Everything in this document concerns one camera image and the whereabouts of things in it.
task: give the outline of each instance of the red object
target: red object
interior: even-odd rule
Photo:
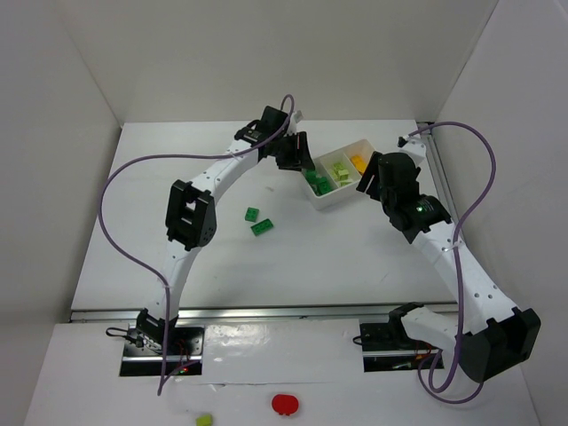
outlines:
[[[272,399],[272,408],[280,415],[291,415],[298,411],[300,403],[292,395],[278,394]]]

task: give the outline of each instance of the white panel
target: white panel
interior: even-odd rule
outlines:
[[[2,424],[19,426],[26,419],[34,395],[43,356],[53,331],[52,324],[0,324],[0,380]]]
[[[128,123],[113,169],[141,155],[223,152],[243,122]],[[314,157],[367,139],[381,152],[398,151],[398,136],[412,121],[330,121],[299,124]],[[210,162],[158,160],[119,176],[105,198],[106,223],[135,256],[160,268],[166,249],[165,212],[177,179],[198,176]],[[217,205],[217,233],[197,256],[181,298],[183,307],[322,304],[396,304],[452,301],[430,263],[384,215],[380,203],[357,193],[316,211],[301,176],[262,160]],[[436,193],[427,162],[421,190]],[[260,209],[274,229],[260,237],[244,221],[247,207]],[[137,309],[156,278],[93,230],[73,309]]]
[[[358,319],[272,321],[208,326],[207,383],[327,383],[363,375]]]
[[[119,130],[52,2],[0,2],[0,421],[68,309]]]
[[[561,4],[503,0],[438,118],[474,125],[495,150],[495,187],[466,237],[496,283],[542,319],[524,372],[543,426],[568,423],[568,372],[561,367],[568,350],[567,70]],[[463,212],[487,180],[487,154],[462,130],[441,130],[437,140]]]
[[[195,385],[186,377],[168,382],[158,398],[156,377],[118,376],[123,343],[106,337],[106,327],[56,326],[26,426],[191,425],[205,413],[213,414],[216,426],[539,425],[518,367],[493,378],[466,406],[432,399],[414,371],[253,386]],[[271,399],[277,393],[298,397],[296,418],[273,412]]]
[[[496,0],[58,0],[119,119],[436,117]]]

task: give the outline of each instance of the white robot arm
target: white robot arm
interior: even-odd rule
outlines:
[[[170,306],[166,304],[163,283],[154,286],[148,295],[146,308],[137,317],[137,329],[154,346],[162,346],[164,328],[172,330],[178,319],[179,301],[193,261],[209,244],[217,230],[215,206],[229,187],[247,170],[270,155],[281,170],[314,170],[305,132],[296,132],[301,112],[288,114],[266,107],[260,120],[239,130],[225,154],[232,157],[216,161],[191,182],[176,181],[170,190],[166,214],[168,245],[162,275],[170,288]],[[285,126],[277,137],[272,136]],[[267,145],[265,140],[271,138]],[[240,154],[260,145],[257,150]]]
[[[286,113],[267,107],[259,121],[250,123],[237,135],[227,153],[234,157],[214,163],[192,182],[177,181],[170,192],[166,216],[168,248],[162,273],[170,284],[170,311],[162,286],[155,286],[147,308],[137,318],[137,329],[161,345],[164,328],[176,325],[179,300],[194,259],[213,238],[217,229],[215,204],[247,170],[267,155],[276,157],[283,170],[313,170],[305,132],[296,133],[299,114],[269,145],[258,151],[238,154],[262,143],[286,119]],[[361,178],[358,191],[383,205],[391,224],[409,243],[419,249],[438,271],[442,281],[458,300],[454,263],[454,224],[435,197],[419,193],[418,165],[426,156],[420,139],[399,141],[396,153],[374,153]],[[464,294],[464,329],[460,366],[481,383],[528,359],[540,328],[533,310],[521,312],[485,273],[463,241],[456,248],[461,257]],[[421,304],[407,304],[390,313],[390,328],[398,339],[430,343],[453,351],[457,324]]]
[[[487,275],[461,238],[453,244],[455,225],[435,197],[419,192],[418,165],[426,147],[418,139],[400,139],[397,153],[374,153],[357,188],[383,205],[390,223],[434,266],[455,300],[458,280],[454,251],[459,251],[463,283],[461,369],[482,383],[529,358],[540,319],[532,309],[521,312]],[[421,304],[390,313],[390,329],[398,339],[430,343],[453,352],[457,321]]]

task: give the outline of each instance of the white wall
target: white wall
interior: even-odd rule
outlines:
[[[52,2],[0,1],[0,413],[22,424],[119,127]]]
[[[57,0],[119,120],[434,119],[496,0]]]
[[[568,424],[566,6],[501,0],[438,118],[474,125],[495,150],[496,184],[466,237],[496,281],[542,319],[524,372],[543,426]],[[487,154],[461,130],[436,137],[463,212],[485,185]]]

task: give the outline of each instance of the cable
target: cable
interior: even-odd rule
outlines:
[[[455,226],[455,229],[454,229],[454,236],[452,238],[452,243],[454,245],[455,269],[456,269],[456,272],[457,272],[457,281],[458,281],[458,330],[457,330],[457,335],[455,337],[454,358],[452,360],[452,365],[450,367],[450,371],[447,375],[446,380],[442,383],[441,386],[439,386],[439,387],[434,386],[434,372],[436,371],[436,364],[438,363],[440,357],[442,356],[442,351],[438,351],[438,353],[434,357],[434,361],[432,362],[432,365],[430,366],[430,373],[428,375],[428,386],[426,386],[426,384],[424,383],[424,381],[422,379],[421,369],[420,368],[418,369],[418,376],[419,376],[419,379],[420,379],[420,383],[422,384],[423,388],[430,395],[432,395],[434,398],[436,398],[439,401],[446,402],[447,404],[463,404],[463,403],[469,402],[473,398],[475,398],[479,394],[479,392],[481,391],[483,384],[481,384],[479,386],[479,388],[470,397],[463,399],[463,400],[460,400],[460,401],[452,401],[452,400],[448,400],[448,399],[443,399],[441,397],[435,396],[434,394],[441,393],[441,392],[445,391],[450,386],[450,384],[452,383],[452,380],[455,377],[455,373],[457,371],[457,368],[458,368],[458,365],[459,365],[459,362],[460,362],[460,355],[462,353],[463,323],[465,322],[465,314],[464,314],[465,307],[464,307],[464,302],[463,302],[463,273],[462,273],[462,269],[461,269],[462,268],[462,261],[460,259],[460,250],[459,250],[459,247],[456,245],[456,243],[457,243],[457,241],[460,237],[460,232],[462,231],[463,224],[468,219],[469,215],[471,215],[471,213],[477,208],[477,206],[479,206],[481,201],[483,201],[483,199],[487,196],[487,194],[489,193],[489,190],[493,186],[493,182],[495,181],[495,173],[497,171],[497,161],[495,160],[495,153],[493,152],[493,149],[491,148],[491,145],[489,145],[489,142],[487,141],[487,139],[478,130],[474,129],[473,127],[469,126],[468,124],[464,124],[463,122],[436,122],[434,124],[431,124],[429,126],[422,128],[422,129],[415,130],[415,131],[409,133],[408,137],[410,138],[412,136],[423,133],[424,131],[436,129],[437,127],[441,127],[441,126],[453,126],[453,127],[460,127],[462,129],[469,130],[471,133],[473,133],[475,136],[477,136],[479,138],[479,140],[481,140],[481,142],[485,146],[485,149],[489,153],[489,159],[491,161],[491,174],[489,175],[489,180],[487,181],[487,185],[485,186],[485,189],[477,197],[477,199],[473,202],[473,204],[471,204],[471,206],[469,206],[469,208],[461,216],[460,220],[458,220],[458,223],[457,223],[457,225]]]
[[[441,353],[442,353],[442,351],[440,350],[440,351],[438,351],[438,353],[436,355],[431,355],[429,357],[426,357],[418,365],[418,380],[420,381],[420,384],[422,385],[422,387],[430,394],[431,397],[433,397],[434,399],[437,399],[440,402],[444,402],[445,404],[459,405],[459,404],[465,404],[466,402],[470,402],[473,399],[475,399],[476,396],[479,395],[479,393],[483,389],[483,382],[481,382],[479,384],[479,386],[477,387],[477,389],[471,395],[469,395],[467,398],[457,399],[457,400],[441,398],[439,395],[437,395],[431,389],[429,389],[428,385],[424,382],[424,379],[422,378],[422,367],[424,366],[424,363],[427,360],[434,358],[430,368],[436,368],[436,366],[438,365],[438,361],[439,361],[438,354],[441,354]]]
[[[150,266],[146,262],[143,262],[142,260],[134,257],[129,252],[127,252],[124,248],[119,246],[118,243],[113,239],[113,237],[108,232],[107,225],[105,224],[105,219],[104,219],[104,215],[103,215],[103,201],[105,199],[105,193],[107,192],[108,187],[113,182],[113,180],[119,174],[121,174],[125,169],[127,169],[130,166],[137,164],[139,162],[145,162],[145,161],[148,161],[148,160],[156,160],[156,159],[160,159],[160,158],[193,158],[193,159],[198,159],[198,160],[225,160],[225,159],[229,159],[229,158],[234,158],[237,155],[244,155],[244,154],[248,154],[248,153],[251,153],[253,151],[256,151],[258,148],[261,148],[261,147],[269,144],[270,142],[272,142],[276,137],[278,137],[281,134],[282,131],[284,131],[288,127],[288,124],[290,123],[290,118],[291,118],[292,114],[294,113],[294,107],[295,107],[294,97],[290,94],[288,94],[284,97],[284,99],[282,100],[281,107],[284,107],[284,104],[286,103],[286,100],[288,100],[288,99],[290,100],[290,112],[288,114],[288,117],[286,117],[286,120],[284,121],[284,123],[270,137],[268,137],[265,141],[263,141],[262,143],[260,143],[256,146],[252,146],[251,148],[245,149],[243,151],[239,151],[237,153],[220,154],[220,155],[200,155],[200,154],[153,154],[153,155],[145,155],[145,156],[138,157],[138,158],[135,158],[133,160],[130,160],[129,162],[124,163],[121,167],[116,169],[110,175],[110,177],[106,180],[106,183],[103,185],[103,189],[102,189],[102,192],[100,194],[100,199],[99,199],[99,208],[98,208],[98,212],[97,212],[97,217],[99,219],[100,229],[102,230],[103,234],[105,235],[105,238],[108,240],[110,245],[116,251],[118,251],[121,255],[123,255],[124,257],[129,259],[131,262],[134,262],[135,264],[142,266],[143,268],[147,269],[149,272],[153,273],[162,282],[162,284],[164,286],[165,296],[166,296],[166,317],[167,317],[166,322],[170,321],[170,285],[168,284],[168,280],[166,280],[166,277],[164,277],[155,268],[153,268],[152,266]],[[167,356],[168,356],[168,353],[167,353],[168,352],[168,345],[167,345],[168,333],[169,333],[169,327],[165,327],[164,332],[163,332],[163,340],[162,340],[162,371],[160,373],[160,385],[158,386],[158,396],[160,396],[162,394],[163,385],[172,376],[172,373],[173,373],[172,372],[172,373],[170,373],[169,375],[166,376],[166,366],[167,366]]]
[[[111,333],[111,331],[120,331],[121,333],[124,333],[123,335],[113,335]],[[125,338],[126,335],[128,334],[128,330],[125,330],[124,328],[117,328],[117,327],[109,327],[105,330],[105,334],[109,337],[122,337]]]

